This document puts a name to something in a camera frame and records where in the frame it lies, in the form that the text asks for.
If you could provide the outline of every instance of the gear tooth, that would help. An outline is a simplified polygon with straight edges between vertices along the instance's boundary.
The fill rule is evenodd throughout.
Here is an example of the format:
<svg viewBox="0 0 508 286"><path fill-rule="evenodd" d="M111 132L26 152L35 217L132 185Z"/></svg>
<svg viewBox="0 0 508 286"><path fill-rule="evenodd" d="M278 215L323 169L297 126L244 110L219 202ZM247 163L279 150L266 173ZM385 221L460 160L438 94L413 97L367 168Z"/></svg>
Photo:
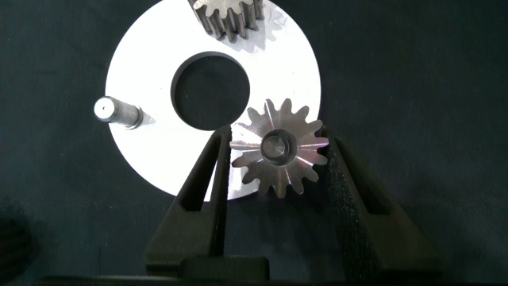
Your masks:
<svg viewBox="0 0 508 286"><path fill-rule="evenodd" d="M205 31L208 33L208 34L211 34L213 31L212 31L212 27L210 26L210 20L209 18L206 16L206 8L205 7L202 7L202 8L199 8L199 9L194 9L194 14L196 15L196 17L198 18L199 22L201 23L201 25L203 26L203 28L205 29Z"/></svg>
<svg viewBox="0 0 508 286"><path fill-rule="evenodd" d="M306 178L313 182L317 182L319 180L319 175L312 168L309 168Z"/></svg>
<svg viewBox="0 0 508 286"><path fill-rule="evenodd" d="M222 37L224 33L224 25L222 23L222 19L219 17L218 10L213 13L211 16L207 17L208 22L210 23L210 28L212 29L212 33L215 35L217 39Z"/></svg>
<svg viewBox="0 0 508 286"><path fill-rule="evenodd" d="M261 115L257 112L257 110L255 110L252 107L249 107L247 109L247 113L248 113L248 117L251 119L252 123L258 122L261 119Z"/></svg>
<svg viewBox="0 0 508 286"><path fill-rule="evenodd" d="M296 191L299 195L303 194L303 183L301 180L293 180L291 186L293 187L294 191Z"/></svg>
<svg viewBox="0 0 508 286"><path fill-rule="evenodd" d="M230 42L234 42L237 40L237 35L235 34L235 24L233 20L233 10L228 9L227 16L222 20L224 23L225 33L228 36L228 40Z"/></svg>
<svg viewBox="0 0 508 286"><path fill-rule="evenodd" d="M248 125L245 125L244 123L238 123L238 126L247 130L248 132L250 132L252 134L259 136L255 126L252 126L252 125L248 126Z"/></svg>
<svg viewBox="0 0 508 286"><path fill-rule="evenodd" d="M256 19L264 19L263 0L254 0L254 6L256 9Z"/></svg>
<svg viewBox="0 0 508 286"><path fill-rule="evenodd" d="M328 163L328 158L323 155L317 155L317 159L314 163L318 165L326 165Z"/></svg>
<svg viewBox="0 0 508 286"><path fill-rule="evenodd" d="M245 157L245 155L242 155L241 157L238 157L236 160L234 160L231 165L234 168L241 168L241 167L247 167L250 164L250 160Z"/></svg>
<svg viewBox="0 0 508 286"><path fill-rule="evenodd" d="M321 120L316 120L307 125L307 130L312 133L316 133L321 127L323 127L323 122Z"/></svg>
<svg viewBox="0 0 508 286"><path fill-rule="evenodd" d="M286 197L286 186L275 187L275 193L279 199L284 199Z"/></svg>
<svg viewBox="0 0 508 286"><path fill-rule="evenodd" d="M245 25L250 29L257 29L256 24L256 8L254 3L251 5L241 3L242 14L244 15Z"/></svg>
<svg viewBox="0 0 508 286"><path fill-rule="evenodd" d="M256 170L252 168L251 165L248 166L248 171L245 173L244 178L242 179L243 184L250 184L253 180L256 179Z"/></svg>
<svg viewBox="0 0 508 286"><path fill-rule="evenodd" d="M291 103L291 99L284 100L282 106L280 107L280 112L284 112L286 114L292 114L293 104Z"/></svg>
<svg viewBox="0 0 508 286"><path fill-rule="evenodd" d="M275 106L270 99L264 101L264 113L265 114L274 114L277 110L275 110Z"/></svg>
<svg viewBox="0 0 508 286"><path fill-rule="evenodd" d="M304 106L296 112L296 115L298 115L300 118L305 120L307 118L307 116L309 115L309 110L310 110L310 108L308 106Z"/></svg>
<svg viewBox="0 0 508 286"><path fill-rule="evenodd" d="M247 37L247 29L245 28L245 19L243 14L234 15L235 26L240 37Z"/></svg>

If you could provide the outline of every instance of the metal part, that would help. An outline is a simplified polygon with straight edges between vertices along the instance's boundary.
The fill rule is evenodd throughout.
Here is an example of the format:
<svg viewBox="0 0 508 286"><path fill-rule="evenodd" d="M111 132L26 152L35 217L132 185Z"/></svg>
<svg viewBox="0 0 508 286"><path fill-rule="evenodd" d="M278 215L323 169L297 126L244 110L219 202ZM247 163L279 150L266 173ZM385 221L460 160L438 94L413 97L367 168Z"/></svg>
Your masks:
<svg viewBox="0 0 508 286"><path fill-rule="evenodd" d="M263 0L188 0L208 34L220 39L224 34L236 41L237 34L247 37L247 29L258 29L256 19L263 18Z"/></svg>
<svg viewBox="0 0 508 286"><path fill-rule="evenodd" d="M250 86L246 108L262 106L266 95L273 95L275 105L289 97L295 107L310 107L308 120L318 118L321 83L309 41L272 2L264 1L264 12L259 31L251 33L248 41L238 37L232 44L204 33L186 1L163 0L139 17L122 38L110 63L106 94L143 107L144 119L134 130L116 124L110 129L121 154L150 184L177 195L212 134L186 124L173 105L180 74L204 56L227 57L245 70ZM248 122L246 111L238 121ZM231 152L232 159L240 155ZM241 183L242 172L230 169L229 199L257 191L256 181Z"/></svg>
<svg viewBox="0 0 508 286"><path fill-rule="evenodd" d="M139 127L143 122L143 110L110 96L100 98L94 106L98 120L115 123L129 129Z"/></svg>
<svg viewBox="0 0 508 286"><path fill-rule="evenodd" d="M233 127L233 133L239 133L240 140L231 141L231 149L243 154L232 165L248 168L242 180L244 184L260 180L260 194L266 194L272 186L277 196L283 198L288 185L302 194L302 178L317 182L319 176L312 167L328 161L318 154L319 148L329 144L327 138L315 136L323 126L321 120L307 123L309 107L304 106L296 114L291 112L291 107L291 100L286 99L280 110L276 110L273 102L267 99L263 114L248 109L250 126L237 123Z"/></svg>

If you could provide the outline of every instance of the black holder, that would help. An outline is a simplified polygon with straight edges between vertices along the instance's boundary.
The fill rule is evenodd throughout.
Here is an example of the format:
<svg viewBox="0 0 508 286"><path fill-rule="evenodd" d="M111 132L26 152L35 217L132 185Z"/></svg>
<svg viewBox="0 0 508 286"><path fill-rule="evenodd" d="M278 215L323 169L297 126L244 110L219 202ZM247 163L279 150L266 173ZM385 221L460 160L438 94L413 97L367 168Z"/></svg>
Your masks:
<svg viewBox="0 0 508 286"><path fill-rule="evenodd" d="M439 253L348 147L328 129L325 174L344 273L350 283L418 282L438 278ZM273 285L264 257L224 257L231 129L216 131L147 248L150 276L47 277L34 285ZM217 163L209 203L203 203ZM302 283L278 281L276 284Z"/></svg>

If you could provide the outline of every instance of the gear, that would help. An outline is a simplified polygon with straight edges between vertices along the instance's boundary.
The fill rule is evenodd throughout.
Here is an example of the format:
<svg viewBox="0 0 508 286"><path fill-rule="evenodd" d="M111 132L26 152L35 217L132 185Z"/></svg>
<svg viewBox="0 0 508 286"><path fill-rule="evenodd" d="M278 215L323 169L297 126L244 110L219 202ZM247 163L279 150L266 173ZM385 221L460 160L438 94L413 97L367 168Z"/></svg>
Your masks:
<svg viewBox="0 0 508 286"><path fill-rule="evenodd" d="M302 194L302 178L317 182L319 176L312 167L328 162L326 157L318 154L318 149L326 147L329 140L314 135L323 123L320 120L306 122L308 106L296 114L291 112L291 107L291 100L286 99L280 110L275 110L273 102L267 99L264 114L248 109L252 121L250 126L237 123L233 127L230 147L240 150L242 155L232 165L235 168L247 167L242 183L249 184L259 179L259 193L262 195L273 186L277 196L283 198L287 185Z"/></svg>
<svg viewBox="0 0 508 286"><path fill-rule="evenodd" d="M237 33L247 37L246 28L257 29L256 19L263 18L263 0L188 0L205 31L217 39L224 33L229 41Z"/></svg>

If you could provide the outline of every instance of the shiny metal gear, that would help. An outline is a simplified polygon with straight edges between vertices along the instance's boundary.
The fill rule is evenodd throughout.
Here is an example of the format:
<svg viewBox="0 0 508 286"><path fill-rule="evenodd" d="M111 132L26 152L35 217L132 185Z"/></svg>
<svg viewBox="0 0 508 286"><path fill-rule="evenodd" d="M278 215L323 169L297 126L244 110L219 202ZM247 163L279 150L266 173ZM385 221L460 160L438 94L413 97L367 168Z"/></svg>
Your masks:
<svg viewBox="0 0 508 286"><path fill-rule="evenodd" d="M318 149L326 147L329 140L314 135L323 126L321 120L306 122L308 106L296 114L291 112L291 108L290 99L284 101L280 110L276 110L273 102L267 99L264 114L248 109L252 121L250 126L237 123L233 127L233 132L238 132L238 136L234 134L233 138L240 140L233 139L230 147L240 150L242 155L232 166L247 167L242 183L249 184L259 179L259 193L262 195L273 186L277 196L284 198L287 185L302 194L302 178L317 182L319 176L312 167L328 162L326 157L318 154Z"/></svg>
<svg viewBox="0 0 508 286"><path fill-rule="evenodd" d="M256 19L263 18L263 0L188 0L208 34L217 39L224 33L229 41L237 33L247 37L247 29L257 29Z"/></svg>

